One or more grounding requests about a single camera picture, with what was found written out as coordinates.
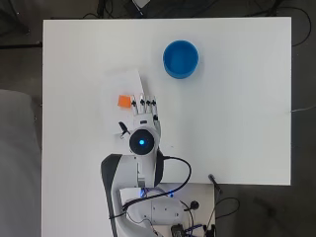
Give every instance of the white table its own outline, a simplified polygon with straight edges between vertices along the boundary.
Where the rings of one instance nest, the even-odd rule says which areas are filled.
[[[42,236],[109,233],[100,164],[122,152],[100,106],[110,71],[138,68],[158,101],[160,147],[192,164],[192,183],[212,173],[219,183],[289,185],[290,34],[289,18],[45,21]],[[186,80],[163,68],[173,40],[199,53]],[[164,182],[187,175],[165,168]]]

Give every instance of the robot finger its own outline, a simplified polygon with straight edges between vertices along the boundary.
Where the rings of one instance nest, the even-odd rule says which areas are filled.
[[[152,106],[152,115],[153,115],[153,118],[154,118],[154,120],[158,120],[158,112],[157,112],[156,98],[153,98],[153,99],[152,99],[151,106]]]
[[[151,114],[151,102],[150,102],[150,97],[146,97],[146,113]]]
[[[146,103],[145,103],[145,97],[144,97],[144,94],[140,94],[140,105],[139,105],[139,113],[140,114],[145,114],[146,112]]]
[[[135,100],[134,96],[130,97],[130,104],[131,104],[131,109],[132,109],[132,113],[137,116],[138,115],[138,108],[137,108],[137,103]]]

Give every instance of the black cable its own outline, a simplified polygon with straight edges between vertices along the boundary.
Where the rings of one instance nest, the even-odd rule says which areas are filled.
[[[152,224],[152,222],[150,221],[150,219],[144,218],[144,219],[142,219],[141,221],[135,221],[135,220],[133,220],[133,219],[130,217],[130,215],[129,215],[128,212],[126,212],[126,214],[128,215],[129,219],[130,219],[132,222],[134,222],[135,224],[141,224],[142,222],[144,222],[145,220],[147,220],[147,221],[150,223],[151,227],[153,228],[153,224]]]
[[[194,18],[204,12],[206,12],[209,8],[211,8],[215,3],[219,2],[220,0],[214,0],[213,2],[211,2],[207,7],[205,7],[204,9],[201,9],[200,11],[194,13],[191,18]]]
[[[99,17],[96,15],[96,14],[94,14],[94,13],[87,13],[86,15],[84,15],[82,18],[83,19],[85,19],[86,17],[88,17],[88,16],[93,16],[93,17],[95,17],[95,18],[98,18],[99,19]]]
[[[190,216],[191,216],[191,234],[190,234],[190,237],[193,235],[193,232],[194,232],[194,226],[195,226],[195,221],[194,221],[194,216],[192,215],[192,212],[189,208],[188,205],[186,205],[183,201],[180,200],[180,203],[182,203],[188,210]]]
[[[260,10],[264,10],[262,6],[257,2],[257,0],[254,0],[254,2]]]
[[[309,24],[308,34],[306,35],[306,37],[305,37],[302,41],[300,41],[300,42],[298,42],[298,43],[295,43],[295,44],[293,44],[292,46],[293,46],[293,47],[299,46],[299,45],[303,44],[304,42],[306,42],[306,41],[309,39],[309,37],[310,37],[310,35],[311,35],[311,33],[312,33],[312,21],[311,21],[309,15],[308,15],[308,13],[307,13],[304,9],[297,8],[297,7],[278,7],[278,9],[292,9],[292,10],[300,11],[300,12],[302,12],[302,13],[305,14],[305,16],[306,16],[306,18],[307,18],[307,20],[308,20],[308,24]],[[244,17],[256,17],[256,16],[260,16],[260,15],[262,15],[262,14],[268,13],[269,11],[270,11],[270,10],[260,11],[260,12],[257,12],[257,13],[253,13],[253,14],[246,15],[246,16],[244,16]]]
[[[229,213],[227,213],[227,214],[219,215],[219,216],[217,216],[215,219],[219,219],[219,218],[222,218],[222,217],[226,217],[226,216],[228,216],[228,215],[231,215],[231,214],[233,214],[233,213],[236,213],[236,212],[239,210],[239,207],[240,207],[240,200],[239,200],[238,198],[236,198],[236,197],[223,198],[223,199],[220,200],[216,205],[219,205],[221,202],[226,201],[226,200],[229,200],[229,199],[233,199],[233,200],[236,200],[236,201],[237,201],[237,204],[238,204],[238,205],[237,205],[236,209],[234,209],[233,211],[231,211],[231,212],[229,212]]]
[[[297,7],[279,7],[279,9],[293,9],[293,10],[297,10],[297,11],[300,11],[300,12],[305,14],[305,16],[307,17],[308,23],[309,23],[308,34],[306,35],[306,37],[302,41],[300,41],[298,43],[295,43],[293,45],[293,47],[299,46],[299,45],[303,44],[304,42],[306,42],[308,40],[308,38],[310,37],[311,33],[312,33],[312,21],[311,21],[309,15],[308,15],[308,13],[304,9],[297,8]]]
[[[126,214],[126,212],[123,212],[123,213],[118,214],[118,215],[113,215],[113,216],[110,216],[109,219],[115,219],[115,218],[118,218],[118,217],[123,216],[125,214]]]
[[[36,44],[15,44],[15,45],[0,45],[0,49],[18,49],[18,48],[35,48],[42,47],[42,42]]]
[[[172,190],[172,191],[168,191],[166,193],[163,193],[163,194],[159,194],[159,195],[155,195],[155,196],[151,196],[151,197],[144,197],[144,198],[138,198],[138,199],[134,199],[134,200],[131,200],[129,202],[127,202],[123,207],[122,207],[122,210],[123,211],[127,211],[127,209],[133,205],[133,204],[136,204],[136,203],[139,203],[141,201],[145,201],[145,200],[148,200],[148,199],[153,199],[153,198],[158,198],[158,197],[162,197],[162,196],[167,196],[167,195],[170,195],[170,194],[173,194],[175,193],[176,191],[179,191],[181,188],[184,187],[184,185],[186,185],[191,177],[191,173],[192,173],[192,168],[191,168],[191,165],[185,161],[184,159],[181,159],[181,158],[178,158],[178,157],[170,157],[170,156],[165,156],[164,157],[164,160],[179,160],[179,161],[182,161],[184,163],[186,163],[186,165],[188,166],[189,168],[189,174],[188,174],[188,177],[187,179],[179,186],[177,187],[176,189]]]
[[[214,208],[213,208],[213,210],[212,210],[212,212],[211,212],[211,214],[210,214],[209,220],[208,220],[208,222],[207,222],[207,225],[206,225],[206,229],[205,229],[204,235],[206,234],[206,232],[207,232],[207,230],[208,230],[208,227],[209,227],[209,223],[210,223],[210,221],[211,221],[211,218],[212,218],[212,217],[213,217],[213,215],[214,215],[214,212],[215,212],[215,209],[216,209],[217,202],[218,202],[218,199],[219,199],[220,194],[221,194],[221,193],[217,193],[217,197],[216,197],[216,200],[215,200],[215,202],[214,202],[214,203],[215,203],[215,205],[214,205]]]

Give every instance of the robotic hand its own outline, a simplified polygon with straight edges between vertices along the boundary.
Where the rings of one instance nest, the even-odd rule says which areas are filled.
[[[159,151],[161,130],[156,101],[149,98],[145,100],[141,95],[139,104],[138,110],[135,98],[131,98],[133,131],[128,131],[122,122],[119,123],[121,137],[128,141],[131,154],[112,154],[101,166],[114,237],[118,237],[117,225],[130,237],[158,236],[151,229],[136,225],[126,218],[126,209],[123,208],[119,192],[126,188],[153,188],[160,183],[163,175],[164,157]]]
[[[129,132],[127,127],[122,122],[119,122],[122,129],[121,138],[129,142],[130,151],[137,160],[138,186],[140,188],[153,188],[161,181],[161,168],[163,168],[160,164],[158,166],[160,171],[157,171],[158,173],[155,172],[161,136],[156,100],[149,97],[146,100],[141,94],[138,110],[135,97],[133,96],[131,97],[131,107],[134,115],[133,131]]]

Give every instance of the gray floor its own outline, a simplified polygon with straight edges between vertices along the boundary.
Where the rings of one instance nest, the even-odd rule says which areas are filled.
[[[125,13],[123,0],[115,1],[116,16]],[[149,16],[178,1],[154,0]],[[265,8],[272,0],[257,0]],[[164,12],[164,17],[189,17],[207,1],[196,1],[193,9],[175,9]],[[287,0],[284,6],[301,7],[316,22],[316,1]],[[96,0],[67,1],[16,1],[21,19],[31,28],[28,36],[14,34],[0,38],[0,43],[26,43],[41,40],[42,19],[50,17],[82,17],[95,12]],[[240,17],[259,11],[253,0],[222,0],[201,17]],[[283,16],[293,16],[292,40],[300,41],[308,31],[307,20],[295,11],[281,11]],[[292,107],[304,108],[316,104],[315,34],[303,45],[292,50]],[[28,93],[41,100],[41,49],[0,51],[0,88]],[[224,196],[241,200],[235,215],[217,221],[218,236],[315,236],[316,233],[316,110],[292,115],[292,186],[231,186],[225,185]],[[220,205],[216,215],[229,211],[233,203]]]

